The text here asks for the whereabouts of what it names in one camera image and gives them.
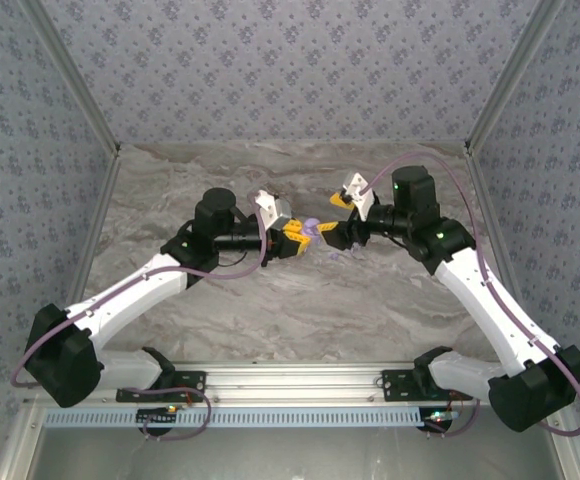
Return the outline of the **small black controller board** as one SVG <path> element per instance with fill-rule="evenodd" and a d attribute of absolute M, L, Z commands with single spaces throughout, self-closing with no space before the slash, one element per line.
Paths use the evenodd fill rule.
<path fill-rule="evenodd" d="M 176 422 L 177 411 L 167 407 L 140 408 L 135 414 L 138 426 L 171 425 Z"/>
<path fill-rule="evenodd" d="M 423 425 L 420 430 L 442 434 L 447 432 L 453 422 L 459 417 L 459 413 L 453 410 L 421 409 Z"/>

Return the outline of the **grey metal panel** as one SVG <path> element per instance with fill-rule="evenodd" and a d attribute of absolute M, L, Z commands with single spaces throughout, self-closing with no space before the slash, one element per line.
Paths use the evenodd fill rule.
<path fill-rule="evenodd" d="M 48 429 L 28 480 L 564 480 L 542 433 L 486 423 L 457 438 L 416 429 L 211 429 L 149 442 L 134 429 Z"/>

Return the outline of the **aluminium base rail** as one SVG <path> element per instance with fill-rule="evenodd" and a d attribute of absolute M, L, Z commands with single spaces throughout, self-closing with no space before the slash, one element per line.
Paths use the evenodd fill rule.
<path fill-rule="evenodd" d="M 340 407 L 385 403 L 383 372 L 408 362 L 176 362 L 204 371 L 205 393 L 217 406 Z"/>

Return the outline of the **aluminium frame post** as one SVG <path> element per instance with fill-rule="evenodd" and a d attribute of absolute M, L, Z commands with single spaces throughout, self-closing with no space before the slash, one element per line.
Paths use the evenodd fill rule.
<path fill-rule="evenodd" d="M 469 156 L 475 157 L 485 144 L 565 3 L 566 0 L 537 0 L 466 138 L 465 149 Z"/>
<path fill-rule="evenodd" d="M 104 150 L 115 158 L 118 144 L 114 135 L 42 1 L 17 0 L 17 3 L 59 71 L 94 135 Z"/>

